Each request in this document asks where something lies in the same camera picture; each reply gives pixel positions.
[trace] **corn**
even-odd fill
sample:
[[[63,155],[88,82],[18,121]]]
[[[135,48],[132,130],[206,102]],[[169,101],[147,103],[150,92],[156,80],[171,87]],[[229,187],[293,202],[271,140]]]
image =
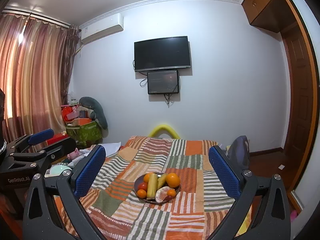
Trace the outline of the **corn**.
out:
[[[158,187],[157,190],[160,189],[161,187],[163,187],[163,185],[165,184],[165,178],[167,177],[167,173],[164,173],[161,175],[161,177],[158,179]]]
[[[154,199],[156,197],[158,176],[155,173],[151,173],[149,176],[147,199]]]

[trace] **orange box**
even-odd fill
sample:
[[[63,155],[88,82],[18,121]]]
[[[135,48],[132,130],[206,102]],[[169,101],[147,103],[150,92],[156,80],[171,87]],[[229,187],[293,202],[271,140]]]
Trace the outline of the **orange box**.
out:
[[[92,122],[92,120],[90,118],[76,118],[76,119],[72,120],[73,125],[84,125],[89,122]]]

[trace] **fruit plate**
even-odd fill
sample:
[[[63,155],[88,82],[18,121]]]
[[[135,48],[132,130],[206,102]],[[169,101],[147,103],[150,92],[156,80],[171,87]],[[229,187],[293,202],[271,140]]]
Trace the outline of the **fruit plate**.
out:
[[[164,172],[155,172],[155,174],[157,174],[157,176],[158,176],[158,178],[159,178],[162,174],[164,174]],[[169,200],[164,200],[164,201],[162,201],[162,202],[157,202],[155,199],[140,198],[140,197],[137,195],[137,191],[138,191],[138,186],[139,186],[139,184],[143,182],[144,176],[145,176],[145,174],[143,174],[142,176],[140,176],[139,178],[137,178],[136,181],[134,182],[134,186],[133,186],[133,187],[134,187],[134,192],[135,192],[137,198],[143,200],[143,201],[146,202],[146,203],[150,203],[150,204],[154,204],[154,205],[162,205],[162,204],[167,203],[167,202],[169,202],[169,201],[171,200],[171,199],[169,199]],[[178,194],[179,191],[180,191],[180,188],[181,188],[180,185],[179,185],[178,187],[173,188],[173,189],[176,191],[176,195],[175,195],[173,198],[175,198],[175,197],[177,196],[177,194]]]

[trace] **red tomato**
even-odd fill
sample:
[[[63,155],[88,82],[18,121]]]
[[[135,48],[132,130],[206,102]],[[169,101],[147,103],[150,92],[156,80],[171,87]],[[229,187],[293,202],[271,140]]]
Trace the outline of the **red tomato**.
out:
[[[148,190],[148,183],[146,183],[146,182],[140,183],[138,186],[138,190],[139,189],[143,189],[143,190],[147,191]]]

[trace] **green storage box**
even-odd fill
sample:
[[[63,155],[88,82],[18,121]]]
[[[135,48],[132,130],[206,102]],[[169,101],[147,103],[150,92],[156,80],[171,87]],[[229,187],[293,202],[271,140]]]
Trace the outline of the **green storage box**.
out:
[[[68,135],[76,140],[77,145],[86,147],[89,141],[94,144],[96,140],[102,138],[101,128],[96,121],[84,125],[66,126]]]

